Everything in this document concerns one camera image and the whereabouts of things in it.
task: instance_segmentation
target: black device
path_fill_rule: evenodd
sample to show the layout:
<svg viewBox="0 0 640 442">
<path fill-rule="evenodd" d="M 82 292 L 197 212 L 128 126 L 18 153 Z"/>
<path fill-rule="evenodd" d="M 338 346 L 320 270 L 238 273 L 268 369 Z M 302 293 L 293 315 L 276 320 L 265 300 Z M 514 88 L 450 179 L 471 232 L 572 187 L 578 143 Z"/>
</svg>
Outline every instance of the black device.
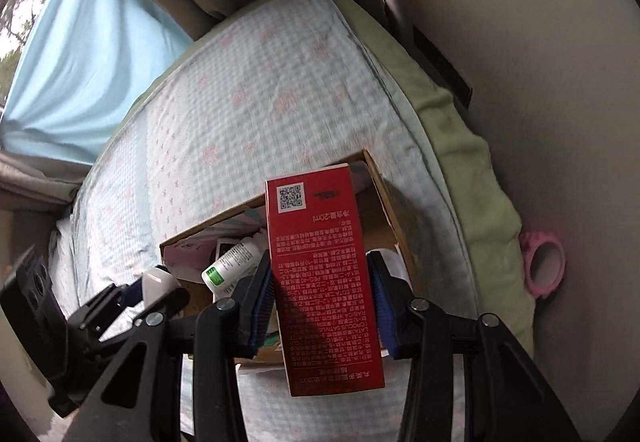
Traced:
<svg viewBox="0 0 640 442">
<path fill-rule="evenodd" d="M 494 314 L 450 316 L 390 276 L 380 253 L 367 256 L 381 339 L 396 359 L 412 359 L 398 440 L 450 440 L 453 354 L 465 361 L 466 442 L 578 442 L 568 415 L 509 329 Z M 177 442 L 180 369 L 193 354 L 193 412 L 198 442 L 247 440 L 235 357 L 252 357 L 273 306 L 269 251 L 232 298 L 197 316 L 174 317 L 184 288 L 148 306 L 126 332 L 106 328 L 142 300 L 140 280 L 110 285 L 68 321 L 31 250 L 14 265 L 0 305 L 18 339 L 52 384 L 52 408 L 80 407 L 66 442 Z"/>
</svg>

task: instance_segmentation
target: tree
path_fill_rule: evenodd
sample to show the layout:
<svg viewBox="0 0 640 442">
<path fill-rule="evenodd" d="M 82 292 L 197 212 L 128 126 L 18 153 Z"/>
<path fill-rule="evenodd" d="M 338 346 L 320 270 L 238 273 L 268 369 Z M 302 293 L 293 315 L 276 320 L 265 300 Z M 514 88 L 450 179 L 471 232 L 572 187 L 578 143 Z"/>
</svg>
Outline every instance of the tree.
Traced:
<svg viewBox="0 0 640 442">
<path fill-rule="evenodd" d="M 0 13 L 0 40 L 14 47 L 0 58 L 0 105 L 4 107 L 20 54 L 45 0 L 9 0 Z"/>
<path fill-rule="evenodd" d="M 0 59 L 0 106 L 2 108 L 6 103 L 7 95 L 9 95 L 9 89 L 14 80 L 15 69 L 18 67 L 19 60 L 20 52 L 18 50 L 11 50 Z"/>
</svg>

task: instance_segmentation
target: blue fabric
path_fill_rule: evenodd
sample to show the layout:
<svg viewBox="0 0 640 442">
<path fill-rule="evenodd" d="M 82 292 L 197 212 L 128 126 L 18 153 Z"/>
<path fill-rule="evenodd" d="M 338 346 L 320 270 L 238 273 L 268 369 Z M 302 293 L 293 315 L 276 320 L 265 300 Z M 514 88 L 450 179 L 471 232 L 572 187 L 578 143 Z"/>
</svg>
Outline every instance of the blue fabric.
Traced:
<svg viewBox="0 0 640 442">
<path fill-rule="evenodd" d="M 9 92 L 2 147 L 93 164 L 135 99 L 191 43 L 151 0 L 47 0 Z"/>
</svg>

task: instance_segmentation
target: metal bolt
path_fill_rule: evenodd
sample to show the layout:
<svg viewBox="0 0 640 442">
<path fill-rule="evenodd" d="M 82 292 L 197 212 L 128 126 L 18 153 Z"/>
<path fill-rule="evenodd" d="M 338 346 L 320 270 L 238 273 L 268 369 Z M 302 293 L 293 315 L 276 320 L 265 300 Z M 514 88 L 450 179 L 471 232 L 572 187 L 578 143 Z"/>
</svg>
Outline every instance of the metal bolt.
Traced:
<svg viewBox="0 0 640 442">
<path fill-rule="evenodd" d="M 497 327 L 500 324 L 500 319 L 495 314 L 483 314 L 481 321 L 484 326 L 489 328 Z"/>
<path fill-rule="evenodd" d="M 417 297 L 411 301 L 410 307 L 416 312 L 426 312 L 429 309 L 429 302 L 426 299 Z"/>
<path fill-rule="evenodd" d="M 236 302 L 230 297 L 225 297 L 220 301 L 216 301 L 216 307 L 220 311 L 231 310 L 234 306 L 236 306 Z"/>
<path fill-rule="evenodd" d="M 158 326 L 164 320 L 164 316 L 159 312 L 151 312 L 146 318 L 145 323 L 150 327 Z"/>
</svg>

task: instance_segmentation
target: wall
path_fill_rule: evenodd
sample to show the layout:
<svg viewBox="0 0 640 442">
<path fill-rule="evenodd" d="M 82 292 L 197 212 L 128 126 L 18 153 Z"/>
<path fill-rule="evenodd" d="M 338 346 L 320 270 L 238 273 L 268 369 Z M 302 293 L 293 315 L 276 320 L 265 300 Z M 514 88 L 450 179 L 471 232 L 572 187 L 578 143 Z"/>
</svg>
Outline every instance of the wall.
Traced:
<svg viewBox="0 0 640 442">
<path fill-rule="evenodd" d="M 12 228 L 14 213 L 0 209 L 0 273 L 11 263 Z"/>
<path fill-rule="evenodd" d="M 51 427 L 53 412 L 47 403 L 49 385 L 22 348 L 0 309 L 0 381 L 15 409 L 36 435 Z"/>
<path fill-rule="evenodd" d="M 640 9 L 634 0 L 395 0 L 474 89 L 468 113 L 568 273 L 536 361 L 599 440 L 640 386 Z"/>
</svg>

